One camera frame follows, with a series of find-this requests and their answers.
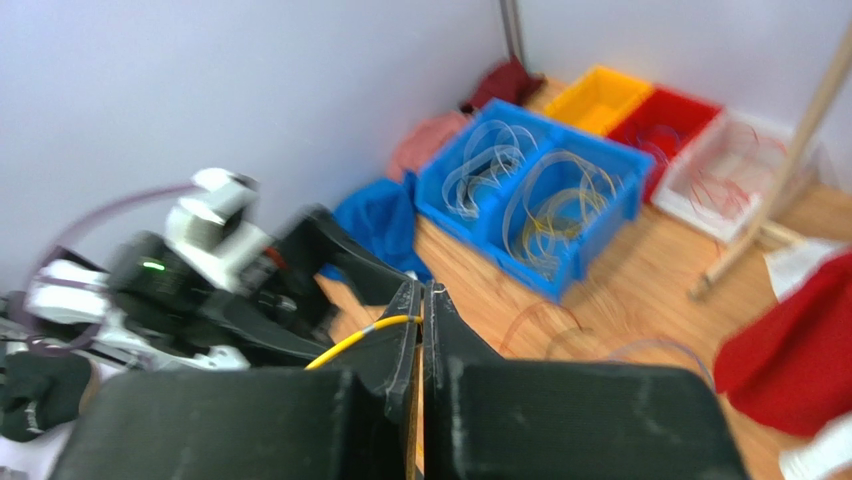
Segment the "yellow plastic bin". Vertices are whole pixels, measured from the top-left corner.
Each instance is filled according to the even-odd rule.
[[[630,115],[654,87],[596,65],[544,109],[548,117],[596,135],[606,135]]]

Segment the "plastic storage bin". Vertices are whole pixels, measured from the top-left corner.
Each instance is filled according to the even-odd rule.
[[[506,127],[515,130],[509,133]],[[507,183],[511,183],[525,165],[551,148],[553,139],[560,132],[560,126],[546,118],[506,102],[492,100],[423,169],[415,194],[417,209],[421,215],[456,239],[468,244],[483,242],[483,219],[493,211],[493,204],[509,192]],[[515,140],[518,151],[525,159],[519,168],[511,168],[512,165],[509,165],[513,153],[517,153],[512,150]],[[464,188],[460,201],[460,190],[458,183],[453,182],[454,176],[466,160],[476,159],[486,154],[486,151],[493,152],[495,145],[506,147],[497,154],[502,155],[501,160],[505,158],[503,161],[507,168],[498,169],[496,175],[491,176],[486,171],[487,166],[473,166],[470,173],[484,174],[483,178],[488,181],[470,189]],[[466,214],[471,210],[478,210],[478,214]]]
[[[601,178],[593,180],[596,191],[606,197],[606,206],[599,213],[588,212],[592,215],[585,228],[570,241],[544,236],[541,248],[551,248],[557,262],[542,271],[523,261],[528,257],[523,249],[516,246],[518,236],[528,221],[520,199],[526,193],[527,182],[535,180],[528,190],[527,204],[531,213],[536,215],[548,198],[583,183],[584,171],[576,163],[565,161],[569,156],[564,152],[575,154],[606,172],[614,183],[614,189]],[[512,195],[502,196],[494,205],[484,245],[486,256],[527,287],[558,302],[572,283],[586,277],[589,264],[606,248],[624,223],[636,219],[644,180],[652,165],[651,157],[636,149],[566,129],[556,139],[552,150],[525,169],[525,177],[513,185]],[[584,223],[580,205],[579,202],[564,205],[558,212],[559,216]],[[508,248],[515,251],[514,256],[509,253],[507,243]],[[535,251],[538,244],[529,242],[532,253],[540,253]]]
[[[757,212],[790,140],[788,129],[739,113],[722,113],[692,141],[688,155],[668,168],[652,202],[730,243]],[[817,152],[818,142],[812,142],[790,191],[807,180]]]
[[[517,143],[507,133],[507,125],[523,129],[514,131]],[[507,143],[509,146],[517,145],[524,154],[524,161],[517,168],[486,176],[489,182],[475,189],[457,188],[454,175],[465,159],[487,154],[495,145],[505,146]],[[576,163],[555,161],[565,157],[566,151],[582,160]],[[422,171],[415,204],[423,216],[451,236],[477,249],[524,285],[558,301],[575,280],[585,278],[589,263],[606,248],[624,222],[636,218],[644,179],[652,165],[651,157],[639,150],[494,100]],[[590,175],[584,181],[587,177],[584,172],[591,169],[606,175]],[[490,170],[477,164],[465,172],[468,178],[478,178],[478,174],[488,174]],[[538,180],[526,189],[536,175]],[[589,181],[593,182],[593,187],[587,187]],[[526,210],[517,205],[526,191],[529,198],[524,204],[535,214],[553,194],[580,186],[599,192],[606,199],[605,206],[599,211],[587,209],[587,221],[583,221],[585,228],[570,241],[560,240],[558,245],[553,244],[550,250],[554,260],[552,268],[544,270],[525,263],[523,256],[517,256],[517,250],[513,250],[516,254],[513,258],[505,246],[503,227],[506,226],[506,237],[510,239],[511,246],[528,219]],[[458,206],[465,199],[476,204],[475,218],[459,211]],[[582,220],[582,211],[576,202],[560,205],[560,210],[554,213],[558,214],[560,222]]]
[[[643,201],[651,201],[668,166],[679,160],[681,151],[688,153],[690,142],[721,112],[721,105],[656,85],[653,93],[607,135],[654,157]]]
[[[554,120],[606,135],[651,94],[651,84],[595,66],[547,107]]]

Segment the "red cloth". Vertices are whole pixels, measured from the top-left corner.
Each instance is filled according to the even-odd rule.
[[[402,183],[405,172],[419,173],[438,150],[459,133],[470,121],[466,115],[450,112],[437,118],[424,120],[400,142],[393,152],[385,175]]]
[[[714,377],[734,408],[793,435],[852,411],[852,253],[727,340]]]
[[[474,109],[479,110],[492,98],[521,105],[543,83],[544,78],[530,76],[520,60],[512,56],[507,62],[497,65],[482,79],[473,96],[462,104],[461,110],[465,113],[470,113]]]

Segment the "wooden stand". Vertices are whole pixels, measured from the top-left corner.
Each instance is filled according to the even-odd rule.
[[[799,122],[790,150],[787,152],[787,158],[778,171],[775,183],[763,199],[763,203],[749,223],[745,234],[735,241],[722,257],[704,272],[698,283],[689,290],[689,295],[693,299],[703,297],[761,236],[782,244],[803,239],[798,233],[772,222],[770,216],[776,203],[784,195],[790,179],[799,171],[799,164],[806,147],[814,132],[822,123],[826,112],[837,96],[837,92],[846,82],[850,67],[852,67],[852,22],[846,28],[846,34],[843,36],[840,48],[834,54],[831,65],[828,67],[819,88],[817,88],[805,116]]]

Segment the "red plastic bin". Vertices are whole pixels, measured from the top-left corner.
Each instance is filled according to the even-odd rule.
[[[647,203],[669,164],[722,111],[722,106],[654,85],[654,91],[615,127],[607,138],[653,155],[654,168],[645,181]]]

